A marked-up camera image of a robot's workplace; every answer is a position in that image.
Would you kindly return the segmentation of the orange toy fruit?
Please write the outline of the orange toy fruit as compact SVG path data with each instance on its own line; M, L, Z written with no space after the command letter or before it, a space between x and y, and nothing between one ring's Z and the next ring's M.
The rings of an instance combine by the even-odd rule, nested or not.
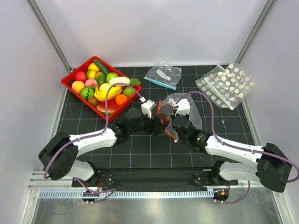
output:
M118 106L121 106L123 103L126 102L126 100L128 99L128 97L124 94L120 94L115 98L115 102Z

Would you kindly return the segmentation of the green custard apple toy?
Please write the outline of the green custard apple toy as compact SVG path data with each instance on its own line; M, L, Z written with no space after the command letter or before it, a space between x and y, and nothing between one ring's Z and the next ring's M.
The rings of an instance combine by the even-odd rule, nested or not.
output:
M131 87L126 87L123 91L123 94L128 98L131 97L134 93L135 91Z

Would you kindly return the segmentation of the clear bag orange zipper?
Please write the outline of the clear bag orange zipper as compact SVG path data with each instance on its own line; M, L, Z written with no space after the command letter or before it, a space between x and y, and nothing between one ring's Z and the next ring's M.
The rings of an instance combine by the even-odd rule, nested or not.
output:
M170 122L169 125L165 128L164 133L169 135L175 142L178 142L179 137L175 129L172 127L172 120L175 117L174 114L174 103L179 101L184 96L184 93L173 93L170 94L166 99L160 100L157 108L157 114L165 113ZM199 114L199 111L195 105L195 102L191 95L184 97L190 103L190 112L187 115L188 119L192 122L193 126L197 129L202 128L202 120Z

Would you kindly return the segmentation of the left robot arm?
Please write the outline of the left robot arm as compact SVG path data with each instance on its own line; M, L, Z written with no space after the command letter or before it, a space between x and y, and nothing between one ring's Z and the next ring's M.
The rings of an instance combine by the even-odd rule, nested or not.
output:
M43 177L53 181L73 177L93 187L99 182L100 173L91 162L82 162L78 157L96 149L120 145L137 132L158 135L168 124L169 118L164 113L151 117L133 108L99 131L81 135L59 132L38 155L45 168Z

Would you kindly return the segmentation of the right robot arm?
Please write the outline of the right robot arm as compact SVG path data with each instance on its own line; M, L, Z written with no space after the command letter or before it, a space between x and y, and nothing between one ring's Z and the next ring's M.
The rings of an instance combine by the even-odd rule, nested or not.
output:
M221 138L195 128L188 115L172 115L172 127L179 141L192 151L237 162L216 162L210 174L214 184L248 180L259 182L272 191L284 192L292 165L276 145L267 143L264 147L253 146Z

